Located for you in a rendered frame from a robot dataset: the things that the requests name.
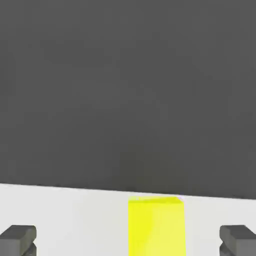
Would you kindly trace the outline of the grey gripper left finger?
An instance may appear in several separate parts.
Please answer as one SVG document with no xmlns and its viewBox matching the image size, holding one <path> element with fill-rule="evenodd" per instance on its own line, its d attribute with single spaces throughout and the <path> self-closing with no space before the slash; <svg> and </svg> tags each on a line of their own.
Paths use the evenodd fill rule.
<svg viewBox="0 0 256 256">
<path fill-rule="evenodd" d="M 37 256 L 34 225 L 11 225 L 0 234 L 0 256 Z"/>
</svg>

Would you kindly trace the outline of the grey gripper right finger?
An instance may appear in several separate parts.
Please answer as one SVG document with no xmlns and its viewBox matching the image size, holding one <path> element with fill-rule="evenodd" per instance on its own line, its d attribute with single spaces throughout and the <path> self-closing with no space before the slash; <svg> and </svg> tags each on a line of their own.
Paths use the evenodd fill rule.
<svg viewBox="0 0 256 256">
<path fill-rule="evenodd" d="M 256 234 L 245 225 L 222 225 L 219 256 L 256 256 Z"/>
</svg>

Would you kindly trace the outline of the large yellow box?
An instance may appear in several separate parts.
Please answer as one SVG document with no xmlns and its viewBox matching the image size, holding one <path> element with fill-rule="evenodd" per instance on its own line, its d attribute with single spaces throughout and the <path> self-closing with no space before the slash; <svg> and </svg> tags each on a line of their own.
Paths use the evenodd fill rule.
<svg viewBox="0 0 256 256">
<path fill-rule="evenodd" d="M 174 196 L 131 197 L 128 256 L 186 256 L 184 202 Z"/>
</svg>

